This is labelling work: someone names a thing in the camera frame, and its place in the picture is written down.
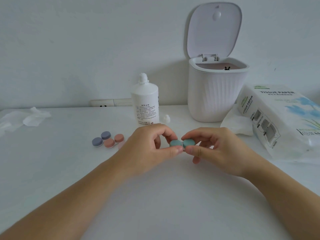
white plastic bottle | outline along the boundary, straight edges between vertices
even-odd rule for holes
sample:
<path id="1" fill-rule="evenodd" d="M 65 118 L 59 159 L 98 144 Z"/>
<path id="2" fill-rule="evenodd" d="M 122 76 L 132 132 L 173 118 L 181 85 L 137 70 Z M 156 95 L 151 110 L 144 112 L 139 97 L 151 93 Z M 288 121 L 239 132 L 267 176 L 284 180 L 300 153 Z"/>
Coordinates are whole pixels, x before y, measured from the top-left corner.
<path id="1" fill-rule="evenodd" d="M 139 83 L 131 89 L 134 116 L 139 125 L 159 123 L 158 86 L 149 83 L 145 73 L 140 74 Z"/>

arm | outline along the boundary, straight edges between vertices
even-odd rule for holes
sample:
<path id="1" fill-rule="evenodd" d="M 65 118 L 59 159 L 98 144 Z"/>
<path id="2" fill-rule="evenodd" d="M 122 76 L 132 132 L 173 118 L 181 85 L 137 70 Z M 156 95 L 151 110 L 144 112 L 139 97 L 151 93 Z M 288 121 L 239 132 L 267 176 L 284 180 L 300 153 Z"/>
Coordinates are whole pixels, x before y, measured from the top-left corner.
<path id="1" fill-rule="evenodd" d="M 186 133 L 199 146 L 187 146 L 195 164 L 210 161 L 228 174 L 249 180 L 294 239 L 320 238 L 320 197 L 250 149 L 226 128 L 199 128 Z"/>
<path id="2" fill-rule="evenodd" d="M 122 182 L 182 153 L 182 146 L 159 149 L 160 135 L 168 142 L 177 139 L 162 124 L 138 128 L 115 155 L 15 223 L 0 240 L 79 239 Z"/>

person's left hand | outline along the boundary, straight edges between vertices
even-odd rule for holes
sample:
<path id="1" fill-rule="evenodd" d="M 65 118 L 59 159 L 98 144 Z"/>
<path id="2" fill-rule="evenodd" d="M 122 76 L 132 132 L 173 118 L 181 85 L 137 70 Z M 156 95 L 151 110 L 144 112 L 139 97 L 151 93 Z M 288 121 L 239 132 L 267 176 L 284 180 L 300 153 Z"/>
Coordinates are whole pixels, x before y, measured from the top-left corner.
<path id="1" fill-rule="evenodd" d="M 145 173 L 166 159 L 183 152 L 182 146 L 159 149 L 160 135 L 163 135 L 168 143 L 178 139 L 172 129 L 163 124 L 140 127 L 109 160 L 113 160 L 127 176 L 131 177 Z"/>

forearm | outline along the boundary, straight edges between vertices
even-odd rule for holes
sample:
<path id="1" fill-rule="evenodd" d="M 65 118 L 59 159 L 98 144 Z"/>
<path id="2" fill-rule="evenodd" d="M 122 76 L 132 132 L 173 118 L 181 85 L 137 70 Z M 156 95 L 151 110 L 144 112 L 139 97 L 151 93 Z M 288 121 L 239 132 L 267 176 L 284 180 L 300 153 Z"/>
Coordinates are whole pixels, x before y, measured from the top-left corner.
<path id="1" fill-rule="evenodd" d="M 79 239 L 124 179 L 113 161 L 106 161 L 15 223 L 0 240 Z"/>
<path id="2" fill-rule="evenodd" d="M 294 239 L 320 238 L 320 197 L 266 160 L 246 176 Z"/>

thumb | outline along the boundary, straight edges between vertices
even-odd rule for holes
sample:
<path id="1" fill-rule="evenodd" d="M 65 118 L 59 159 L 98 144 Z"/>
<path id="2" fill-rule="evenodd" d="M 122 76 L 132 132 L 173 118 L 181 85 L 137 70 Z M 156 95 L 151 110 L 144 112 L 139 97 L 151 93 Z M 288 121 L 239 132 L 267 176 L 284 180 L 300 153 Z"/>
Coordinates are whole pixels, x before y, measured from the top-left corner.
<path id="1" fill-rule="evenodd" d="M 216 162 L 218 161 L 218 152 L 214 149 L 202 147 L 199 145 L 189 145 L 186 147 L 185 151 L 192 156 L 200 157 L 209 162 L 212 162 L 213 164 L 216 164 Z"/>
<path id="2" fill-rule="evenodd" d="M 164 161 L 169 158 L 173 158 L 183 152 L 183 147 L 181 145 L 171 146 L 163 149 L 157 149 L 158 159 Z"/>

